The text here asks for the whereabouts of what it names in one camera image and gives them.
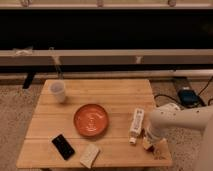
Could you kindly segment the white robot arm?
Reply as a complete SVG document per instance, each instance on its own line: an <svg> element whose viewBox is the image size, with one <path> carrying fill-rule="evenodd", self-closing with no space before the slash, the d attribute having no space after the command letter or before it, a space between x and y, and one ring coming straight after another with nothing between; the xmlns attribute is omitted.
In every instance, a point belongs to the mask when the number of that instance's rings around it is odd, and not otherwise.
<svg viewBox="0 0 213 171"><path fill-rule="evenodd" d="M194 171L213 171L213 105L184 109L168 103L148 114L143 148L150 149L163 139L163 131L170 127L193 129L203 133L203 141Z"/></svg>

